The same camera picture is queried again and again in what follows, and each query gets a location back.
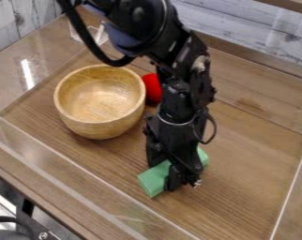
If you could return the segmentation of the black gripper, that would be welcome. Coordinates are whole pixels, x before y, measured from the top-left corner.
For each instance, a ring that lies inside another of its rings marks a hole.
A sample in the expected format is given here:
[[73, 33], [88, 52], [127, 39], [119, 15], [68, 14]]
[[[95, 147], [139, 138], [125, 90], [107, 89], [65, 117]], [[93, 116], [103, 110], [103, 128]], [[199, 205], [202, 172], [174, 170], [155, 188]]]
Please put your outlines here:
[[[144, 133], [147, 135], [147, 160], [151, 168], [168, 160], [168, 155], [195, 162], [195, 150], [200, 143], [206, 143], [203, 135], [208, 119], [207, 111], [196, 112], [191, 119], [182, 123], [165, 119], [160, 114], [147, 116]], [[165, 177], [164, 190], [175, 191], [186, 184], [194, 188], [199, 187], [203, 182], [202, 172], [202, 164], [188, 169], [172, 164]]]

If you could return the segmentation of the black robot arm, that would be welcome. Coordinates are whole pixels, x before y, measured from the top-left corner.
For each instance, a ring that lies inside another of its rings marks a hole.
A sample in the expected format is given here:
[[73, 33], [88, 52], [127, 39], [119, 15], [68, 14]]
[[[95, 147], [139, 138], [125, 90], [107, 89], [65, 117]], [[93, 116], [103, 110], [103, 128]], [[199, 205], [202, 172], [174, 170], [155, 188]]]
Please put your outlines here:
[[84, 6], [105, 19], [111, 44], [123, 53], [111, 59], [88, 38], [96, 57], [123, 67], [145, 56], [156, 67], [163, 97], [157, 113], [145, 118], [149, 169], [137, 176], [141, 188], [155, 196], [198, 187], [208, 160], [199, 146], [210, 143], [204, 131], [215, 122], [207, 45], [180, 22], [171, 0], [84, 0]]

